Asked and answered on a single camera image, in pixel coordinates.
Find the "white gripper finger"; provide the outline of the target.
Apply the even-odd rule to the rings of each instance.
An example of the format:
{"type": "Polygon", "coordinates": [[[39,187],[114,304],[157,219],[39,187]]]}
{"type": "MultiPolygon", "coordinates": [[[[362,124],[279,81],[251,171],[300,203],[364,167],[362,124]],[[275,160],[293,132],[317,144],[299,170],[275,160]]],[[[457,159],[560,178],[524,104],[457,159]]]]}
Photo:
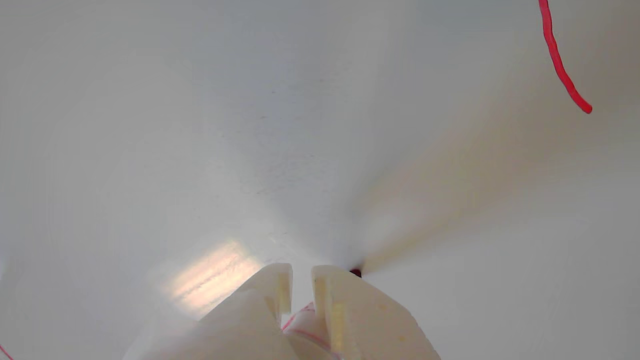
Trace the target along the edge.
{"type": "Polygon", "coordinates": [[[293,269],[267,265],[199,319],[175,305],[156,314],[125,360],[296,360],[281,329],[291,312],[293,269]]]}
{"type": "Polygon", "coordinates": [[[346,269],[311,269],[315,316],[342,360],[439,360],[406,307],[346,269]]]}

